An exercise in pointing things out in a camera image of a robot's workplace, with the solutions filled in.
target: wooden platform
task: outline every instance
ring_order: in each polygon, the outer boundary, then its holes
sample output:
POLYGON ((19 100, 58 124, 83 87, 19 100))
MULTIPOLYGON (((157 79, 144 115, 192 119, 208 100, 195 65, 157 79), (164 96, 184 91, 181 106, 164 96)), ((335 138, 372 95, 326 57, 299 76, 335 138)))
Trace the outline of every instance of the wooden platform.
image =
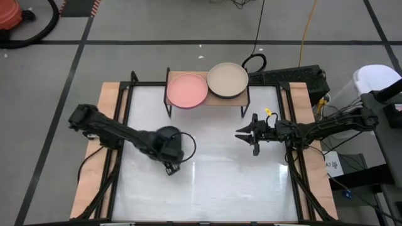
MULTIPOLYGON (((169 72, 168 74, 168 86, 169 83, 174 79, 177 78, 178 76, 181 76, 186 73, 192 73, 195 75, 199 75, 202 77, 205 81, 207 81, 208 77, 208 72, 169 72)), ((233 99, 223 99, 220 97, 217 97, 214 95, 210 90, 208 90, 207 98, 206 100, 201 104, 201 105, 209 105, 209 106, 247 106, 248 104, 248 94, 247 94, 248 88, 243 91, 238 97, 235 97, 233 99)), ((166 96, 166 104, 167 105, 173 105, 169 98, 166 96)))

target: white container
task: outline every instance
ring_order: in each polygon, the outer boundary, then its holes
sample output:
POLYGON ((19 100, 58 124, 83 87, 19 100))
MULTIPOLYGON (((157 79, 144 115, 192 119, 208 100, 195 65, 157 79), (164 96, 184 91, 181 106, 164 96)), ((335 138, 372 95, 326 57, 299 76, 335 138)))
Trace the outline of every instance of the white container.
MULTIPOLYGON (((401 76, 388 66, 364 66, 355 71, 352 80, 323 107, 323 116, 329 116, 341 110, 343 107, 353 105, 360 101, 360 95, 373 90, 380 91, 394 84, 399 79, 401 79, 401 76)), ((354 108, 355 107, 351 107, 347 109, 346 112, 354 108)), ((345 131, 334 134, 333 137, 336 139, 346 139, 356 133, 357 131, 345 131)))

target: wooden board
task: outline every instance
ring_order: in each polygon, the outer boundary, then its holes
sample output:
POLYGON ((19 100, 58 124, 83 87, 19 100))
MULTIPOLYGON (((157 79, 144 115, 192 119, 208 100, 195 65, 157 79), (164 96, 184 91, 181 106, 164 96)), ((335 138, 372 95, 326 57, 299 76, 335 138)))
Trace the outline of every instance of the wooden board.
MULTIPOLYGON (((102 90, 100 92, 99 101, 97 107, 99 111, 105 116, 113 118, 114 111, 116 108, 116 100, 119 94, 119 82, 105 82, 103 83, 102 90)), ((122 121, 123 112, 126 108, 126 99, 128 92, 125 91, 122 97, 122 106, 119 114, 119 122, 122 121)), ((98 150, 99 140, 95 139, 88 142, 87 152, 85 158, 91 155, 94 151, 98 150)), ((102 179, 103 167, 106 159, 106 148, 102 151, 88 159, 81 170, 81 177, 78 183, 77 192, 75 193, 75 200, 73 208, 70 214, 70 218, 79 216, 88 204, 95 197, 96 193, 99 191, 99 187, 102 179)), ((112 161, 110 165, 110 171, 113 169, 114 160, 116 159, 116 152, 112 153, 112 161)), ((106 192, 103 201, 103 208, 101 217, 106 217, 107 206, 109 204, 110 188, 106 192)))
MULTIPOLYGON (((310 98, 308 96, 306 84, 291 83, 290 90, 297 123, 314 122, 314 114, 310 105, 310 98)), ((312 142, 311 146, 321 150, 320 141, 312 142)), ((322 154, 316 149, 308 148, 303 151, 303 156, 307 169, 310 191, 314 194, 315 198, 317 198, 324 209, 326 209, 328 214, 333 218, 338 219, 329 178, 327 176, 327 170, 325 168, 325 161, 322 157, 322 154)), ((301 189, 299 189, 299 194, 304 219, 308 219, 306 197, 301 189)), ((317 213, 315 213, 315 216, 317 220, 320 220, 320 217, 317 213)))
MULTIPOLYGON (((293 105, 295 109, 297 122, 310 123, 314 121, 313 112, 310 105, 310 98, 308 96, 307 86, 305 83, 291 83, 291 95, 293 99, 293 105)), ((102 91, 100 93, 98 108, 108 117, 113 117, 114 109, 116 107, 116 100, 119 90, 119 83, 104 83, 102 91)), ((285 115, 289 118, 289 110, 286 101, 286 94, 282 92, 285 115)), ((123 101, 122 110, 119 119, 122 119, 122 112, 125 108, 125 101, 123 101)), ((312 146, 321 149, 320 143, 315 141, 312 146)), ((97 148, 99 148, 99 141, 89 141, 87 154, 92 154, 97 148)), ((71 212, 71 217, 76 217, 84 211, 87 205, 92 201, 93 197, 99 190, 101 183, 101 176, 104 166, 106 152, 101 152, 89 159, 85 166, 82 168, 81 180, 75 194, 74 205, 71 212)), ((304 150, 304 158, 306 162, 307 175, 310 184, 310 189, 315 195, 320 204, 328 211, 333 217, 337 218, 337 212, 335 209, 334 199, 332 197, 332 191, 327 177, 327 171, 325 169, 325 163, 322 155, 315 149, 309 148, 304 150)), ((303 210, 303 216, 308 218, 307 204, 305 196, 300 190, 301 207, 303 210)), ((106 206, 109 203, 109 192, 105 196, 101 217, 106 216, 106 206)))
MULTIPOLYGON (((169 72, 168 75, 168 84, 170 81, 172 81, 174 78, 177 78, 180 75, 183 75, 185 73, 192 73, 199 75, 205 81, 207 80, 208 77, 208 72, 169 72)), ((172 105, 168 97, 166 97, 166 103, 168 105, 172 105)), ((238 97, 235 97, 233 99, 223 99, 215 96, 210 90, 208 90, 207 98, 205 101, 202 103, 202 105, 209 105, 209 106, 246 106, 248 103, 247 99, 247 90, 243 91, 238 97)))

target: table surface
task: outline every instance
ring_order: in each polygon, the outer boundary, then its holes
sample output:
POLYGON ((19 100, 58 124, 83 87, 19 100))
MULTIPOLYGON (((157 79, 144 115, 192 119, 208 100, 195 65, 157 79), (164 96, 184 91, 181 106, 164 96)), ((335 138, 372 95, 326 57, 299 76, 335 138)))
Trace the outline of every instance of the table surface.
MULTIPOLYGON (((253 156, 253 147, 234 137, 236 130, 250 124, 253 113, 264 120, 265 108, 280 111, 276 87, 250 87, 249 93, 244 118, 240 107, 229 106, 173 109, 169 117, 160 104, 164 87, 135 87, 127 125, 145 131, 175 126, 194 137, 197 150, 179 172, 168 176, 161 163, 126 143, 112 220, 297 221, 285 144, 260 142, 261 152, 253 156)), ((191 155, 189 137, 182 136, 181 149, 184 158, 191 155)))
MULTIPOLYGON (((313 112, 310 105, 310 99, 305 83, 291 83, 291 95, 295 109, 297 122, 309 123, 314 121, 313 112)), ((113 117, 114 109, 116 106, 117 94, 119 83, 104 83, 100 93, 98 108, 108 117, 113 117)), ((127 92, 123 95, 123 103, 127 97, 127 92)), ((289 119, 289 112, 285 104, 286 118, 289 119)), ((124 112, 124 105, 120 112, 119 120, 122 120, 122 113, 124 112)), ((320 147, 320 143, 315 141, 311 144, 315 148, 320 147)), ((92 154, 99 148, 99 141, 89 141, 87 153, 85 157, 92 154)), ((106 152, 100 152, 93 158, 89 159, 82 168, 81 180, 79 182, 74 205, 71 212, 71 217, 76 217, 85 209, 85 207, 92 201, 94 195, 97 193, 102 176, 103 165, 106 157, 106 152)), ((325 164, 322 155, 317 150, 312 148, 304 150, 305 163, 307 168, 308 180, 312 193, 316 196, 321 205, 328 211, 328 213, 337 218, 337 213, 330 189, 325 164)), ((104 208, 102 209, 101 217, 106 216, 107 204, 109 201, 110 189, 105 195, 103 202, 104 208)), ((307 205, 305 196, 300 190, 301 207, 304 218, 308 218, 307 205)))

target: black box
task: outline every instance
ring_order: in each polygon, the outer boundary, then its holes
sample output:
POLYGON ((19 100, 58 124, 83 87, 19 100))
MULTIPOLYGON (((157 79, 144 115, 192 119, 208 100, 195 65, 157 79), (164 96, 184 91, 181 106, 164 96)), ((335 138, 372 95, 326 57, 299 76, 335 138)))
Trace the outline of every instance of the black box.
POLYGON ((249 73, 250 84, 305 82, 312 106, 329 92, 325 72, 318 65, 249 73))

